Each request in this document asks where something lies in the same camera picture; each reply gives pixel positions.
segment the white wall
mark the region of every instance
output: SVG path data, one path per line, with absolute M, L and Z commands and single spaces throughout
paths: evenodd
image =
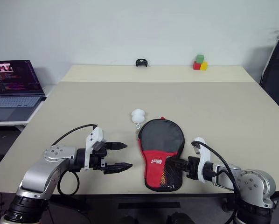
M 279 0 L 0 0 L 0 60 L 30 59 L 42 85 L 70 66 L 243 65 L 258 81 Z

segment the black cable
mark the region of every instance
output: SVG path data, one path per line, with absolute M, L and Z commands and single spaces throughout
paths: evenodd
M 231 180 L 232 184 L 233 184 L 233 188 L 234 188 L 234 194 L 235 194 L 235 200 L 240 198 L 240 191 L 239 191 L 239 187 L 236 184 L 236 180 L 235 177 L 228 165 L 228 163 L 224 160 L 224 158 L 218 153 L 216 152 L 214 149 L 212 149 L 211 147 L 207 146 L 205 143 L 200 142 L 200 141 L 193 141 L 191 142 L 191 145 L 196 147 L 197 144 L 200 144 L 202 146 L 204 146 L 205 148 L 207 148 L 209 151 L 211 151 L 214 155 L 216 155 L 225 165 L 226 169 L 228 170 L 227 172 L 225 170 L 221 170 L 220 172 L 217 173 L 217 175 L 221 174 L 221 173 L 225 173 L 229 179 Z M 237 210 L 235 209 L 232 213 L 232 215 L 230 216 L 230 218 L 224 223 L 224 224 L 229 224 L 233 221 L 235 215 L 237 213 Z
M 230 218 L 224 224 L 230 224 L 231 221 L 233 221 L 233 219 L 235 218 L 236 213 L 237 213 L 237 210 L 235 209 L 233 211 L 232 215 L 230 216 Z
M 78 130 L 78 129 L 81 129 L 81 128 L 84 128 L 84 127 L 90 127 L 90 126 L 93 127 L 93 130 L 97 127 L 97 125 L 94 125 L 94 124 L 88 124 L 88 125 L 83 125 L 83 126 L 76 127 L 76 128 L 74 128 L 74 129 L 72 129 L 71 131 L 68 131 L 67 133 L 65 133 L 64 135 L 62 135 L 60 138 L 58 138 L 58 140 L 56 140 L 54 143 L 52 143 L 51 146 L 56 145 L 60 140 L 62 140 L 62 139 L 65 138 L 67 135 L 71 134 L 72 132 L 74 132 L 74 131 L 76 131 L 76 130 Z M 62 178 L 63 178 L 64 174 L 65 174 L 67 171 L 69 171 L 69 170 L 65 170 L 65 171 L 61 174 L 61 176 L 60 176 L 60 179 L 59 179 L 59 181 L 58 181 L 58 183 L 57 183 L 57 191 L 60 193 L 60 195 L 63 195 L 63 196 L 73 196 L 73 195 L 75 195 L 75 193 L 76 193 L 76 192 L 78 191 L 78 189 L 79 189 L 79 178 L 78 178 L 76 172 L 72 172 L 72 173 L 74 174 L 74 176 L 76 177 L 76 180 L 77 180 L 77 188 L 76 188 L 76 190 L 75 190 L 72 194 L 69 194 L 69 195 L 64 194 L 64 193 L 61 191 L 61 187 L 60 187 Z
M 77 192 L 78 189 L 79 189 L 79 177 L 77 176 L 76 172 L 72 172 L 72 173 L 74 174 L 74 176 L 76 177 L 76 180 L 77 180 L 77 187 L 76 187 L 76 190 L 75 190 L 72 194 L 69 194 L 69 195 L 64 194 L 64 193 L 61 191 L 61 186 L 60 186 L 60 185 L 61 185 L 61 181 L 62 181 L 62 178 L 63 178 L 63 176 L 65 175 L 65 173 L 66 173 L 67 171 L 69 171 L 69 170 L 68 170 L 68 169 L 65 170 L 65 171 L 61 174 L 61 176 L 60 176 L 60 179 L 59 179 L 59 181 L 58 181 L 58 183 L 57 183 L 57 191 L 60 193 L 60 195 L 63 195 L 63 196 L 73 196 L 73 195 L 76 194 L 76 192 Z
M 52 222 L 52 224 L 55 224 L 54 219 L 52 218 L 49 206 L 47 206 L 47 208 L 48 208 L 48 212 L 49 212 L 49 215 L 50 215 L 51 222 Z
M 200 142 L 200 141 L 193 141 L 193 142 L 191 142 L 191 144 L 192 144 L 192 146 L 194 146 L 194 147 L 196 147 L 197 144 L 200 144 L 200 145 L 204 146 L 205 148 L 207 148 L 209 151 L 211 151 L 214 155 L 216 155 L 216 156 L 223 162 L 223 164 L 225 165 L 226 169 L 228 170 L 228 172 L 229 172 L 229 174 L 230 174 L 229 178 L 230 178 L 230 180 L 231 180 L 231 182 L 232 182 L 232 184 L 233 184 L 235 197 L 239 197 L 239 198 L 240 198 L 240 190 L 239 190 L 239 187 L 237 186 L 235 177 L 234 177 L 234 175 L 233 175 L 233 173 L 232 173 L 232 171 L 231 171 L 231 169 L 230 169 L 228 163 L 224 160 L 224 158 L 223 158 L 218 152 L 216 152 L 214 149 L 212 149 L 211 147 L 207 146 L 207 145 L 206 145 L 205 143 L 203 143 L 203 142 Z
M 5 203 L 3 202 L 3 194 L 0 192 L 0 218 L 2 217 L 2 212 L 3 212 L 3 205 Z
M 75 210 L 75 211 L 77 211 L 79 214 L 81 214 L 81 215 L 83 215 L 84 217 L 86 217 L 86 219 L 88 220 L 88 223 L 89 223 L 89 224 L 92 224 L 90 218 L 89 218 L 86 214 L 84 214 L 84 213 L 82 213 L 82 212 L 80 212 L 80 211 L 78 211 L 78 210 Z
M 51 146 L 54 146 L 56 145 L 60 140 L 62 140 L 63 138 L 65 138 L 68 134 L 71 134 L 72 132 L 78 130 L 78 129 L 81 129 L 81 128 L 84 128 L 84 127 L 90 127 L 92 126 L 93 129 L 95 129 L 97 127 L 97 125 L 94 125 L 94 124 L 88 124 L 88 125 L 83 125 L 83 126 L 80 126 L 80 127 L 76 127 L 74 129 L 72 129 L 71 131 L 68 131 L 66 134 L 62 135 L 58 140 L 56 140 L 54 143 L 52 143 Z

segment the white keychain toy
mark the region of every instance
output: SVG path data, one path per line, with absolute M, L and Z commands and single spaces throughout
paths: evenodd
M 136 124 L 135 128 L 140 129 L 140 124 L 145 122 L 145 112 L 142 109 L 132 111 L 132 122 Z

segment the green cube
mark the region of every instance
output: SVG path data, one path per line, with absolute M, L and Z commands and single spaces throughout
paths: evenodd
M 199 64 L 202 64 L 204 61 L 204 55 L 197 55 L 196 56 L 196 62 Z

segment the laptop screen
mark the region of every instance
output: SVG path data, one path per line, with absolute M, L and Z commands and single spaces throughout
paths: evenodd
M 0 94 L 43 94 L 29 60 L 0 61 Z

